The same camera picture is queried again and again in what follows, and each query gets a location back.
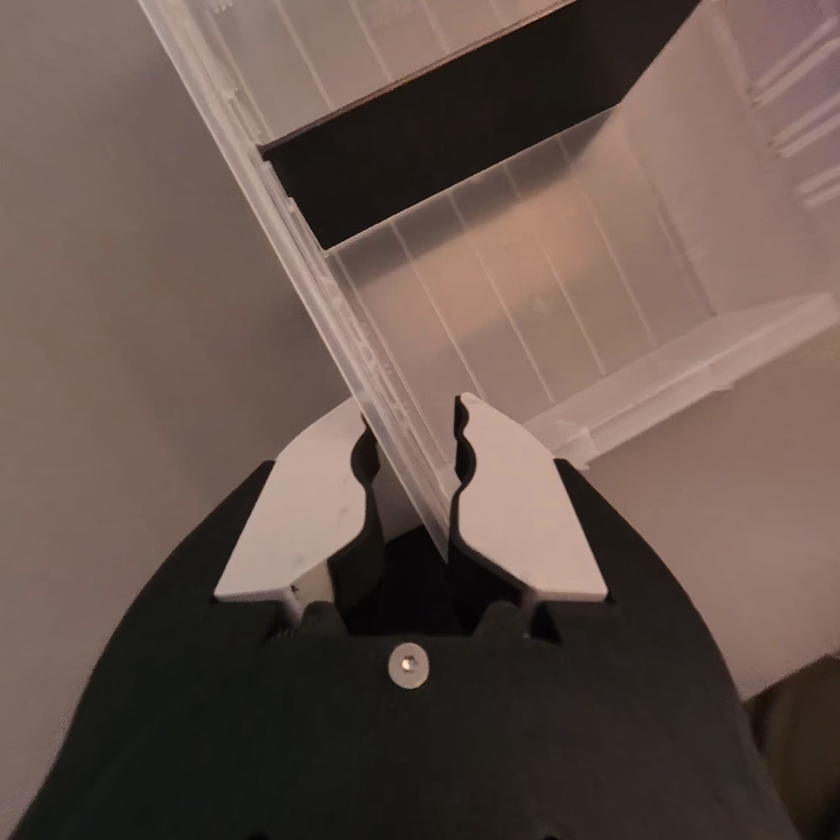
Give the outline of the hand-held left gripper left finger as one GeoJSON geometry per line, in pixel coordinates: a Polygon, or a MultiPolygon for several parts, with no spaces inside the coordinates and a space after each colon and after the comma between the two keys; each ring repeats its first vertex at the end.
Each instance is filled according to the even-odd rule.
{"type": "Polygon", "coordinates": [[[276,457],[216,584],[220,602],[359,604],[385,568],[376,438],[348,399],[276,457]]]}

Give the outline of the black bin divider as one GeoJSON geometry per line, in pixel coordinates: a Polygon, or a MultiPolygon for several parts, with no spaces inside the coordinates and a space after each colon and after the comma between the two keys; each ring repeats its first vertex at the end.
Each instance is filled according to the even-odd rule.
{"type": "Polygon", "coordinates": [[[614,108],[697,6],[572,2],[260,156],[330,249],[614,108]]]}

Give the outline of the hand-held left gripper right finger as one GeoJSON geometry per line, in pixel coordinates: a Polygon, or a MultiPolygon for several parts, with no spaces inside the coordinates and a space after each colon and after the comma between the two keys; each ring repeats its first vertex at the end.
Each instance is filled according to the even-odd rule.
{"type": "Polygon", "coordinates": [[[606,600],[608,588],[550,451],[471,393],[455,401],[449,564],[490,602],[606,600]]]}

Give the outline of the clear plastic bin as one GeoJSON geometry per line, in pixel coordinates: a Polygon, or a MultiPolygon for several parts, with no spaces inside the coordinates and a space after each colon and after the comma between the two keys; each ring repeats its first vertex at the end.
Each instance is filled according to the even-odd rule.
{"type": "Polygon", "coordinates": [[[442,551],[461,393],[583,467],[838,324],[838,2],[698,2],[614,108],[319,245],[261,146],[571,3],[140,2],[442,551]]]}

